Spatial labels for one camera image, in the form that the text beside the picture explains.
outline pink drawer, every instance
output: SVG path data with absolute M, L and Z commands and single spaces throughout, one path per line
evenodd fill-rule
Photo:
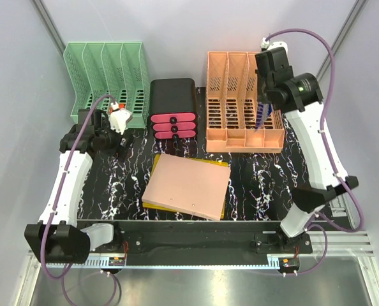
M 195 129 L 195 123 L 194 122 L 177 122 L 176 124 L 157 123 L 152 127 L 152 129 L 155 130 L 155 132 L 171 131 L 173 133 L 176 133 L 184 129 Z
M 194 113 L 159 113 L 151 116 L 151 121 L 153 123 L 171 123 L 175 124 L 176 122 L 184 121 L 194 121 Z
M 154 137 L 157 139 L 171 139 L 174 138 L 191 138 L 195 136 L 195 131 L 178 131 L 176 133 L 167 131 L 167 132 L 157 132 Z

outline gray floor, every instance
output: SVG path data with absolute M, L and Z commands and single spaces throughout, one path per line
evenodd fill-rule
M 302 259 L 303 269 L 314 264 Z M 72 288 L 92 270 L 72 270 L 66 287 Z M 305 276 L 272 277 L 254 271 L 213 270 L 124 270 L 117 274 L 123 296 L 117 305 L 371 305 L 364 281 L 353 258 L 327 258 L 320 268 Z M 69 292 L 79 306 L 103 305 L 110 297 L 110 279 L 96 275 Z M 60 282 L 41 273 L 31 305 L 68 305 Z

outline marble tabletop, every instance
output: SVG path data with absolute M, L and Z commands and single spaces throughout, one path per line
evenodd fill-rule
M 78 208 L 79 219 L 199 220 L 202 218 L 146 209 L 141 197 L 156 154 L 226 161 L 231 168 L 225 220 L 282 220 L 292 204 L 290 190 L 308 181 L 306 162 L 293 129 L 283 116 L 285 146 L 280 154 L 207 153 L 205 88 L 197 89 L 196 139 L 156 140 L 150 129 L 129 129 L 133 143 L 118 156 L 98 154 L 87 176 Z

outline white wall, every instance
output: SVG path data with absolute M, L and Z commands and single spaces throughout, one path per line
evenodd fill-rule
M 337 55 L 328 123 L 349 174 L 379 266 L 379 1 L 369 1 Z M 323 92 L 329 75 L 322 80 Z
M 74 100 L 64 62 L 29 0 L 0 0 L 0 305 L 48 201 Z
M 143 41 L 151 79 L 191 77 L 206 84 L 207 51 L 255 51 L 289 27 L 333 42 L 355 0 L 44 0 L 65 42 Z M 295 72 L 316 73 L 326 52 L 288 36 Z

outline green plastic rack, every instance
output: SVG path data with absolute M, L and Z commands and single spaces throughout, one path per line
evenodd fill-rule
M 142 43 L 69 43 L 64 60 L 76 94 L 73 121 L 81 108 L 110 93 L 133 113 L 128 128 L 146 127 L 150 81 Z M 108 112 L 109 100 L 98 109 Z

